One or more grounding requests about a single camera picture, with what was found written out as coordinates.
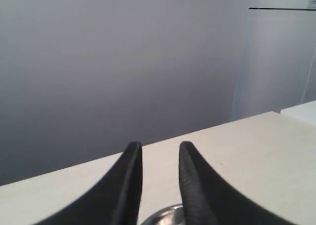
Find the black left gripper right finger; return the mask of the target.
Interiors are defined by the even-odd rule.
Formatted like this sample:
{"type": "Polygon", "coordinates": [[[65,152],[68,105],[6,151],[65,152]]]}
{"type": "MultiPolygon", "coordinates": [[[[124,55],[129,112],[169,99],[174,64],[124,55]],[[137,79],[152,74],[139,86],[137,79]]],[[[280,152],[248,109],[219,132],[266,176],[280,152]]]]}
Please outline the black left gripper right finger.
{"type": "Polygon", "coordinates": [[[179,148],[179,186],[187,225],[287,225],[227,183],[193,143],[179,148]]]}

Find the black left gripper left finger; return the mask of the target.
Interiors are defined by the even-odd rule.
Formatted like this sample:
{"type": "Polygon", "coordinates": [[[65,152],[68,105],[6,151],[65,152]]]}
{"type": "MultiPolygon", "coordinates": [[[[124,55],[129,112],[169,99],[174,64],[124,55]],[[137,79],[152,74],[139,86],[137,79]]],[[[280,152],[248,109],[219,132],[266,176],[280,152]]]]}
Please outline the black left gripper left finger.
{"type": "Polygon", "coordinates": [[[90,190],[39,224],[135,225],[138,221],[142,184],[142,145],[132,142],[90,190]]]}

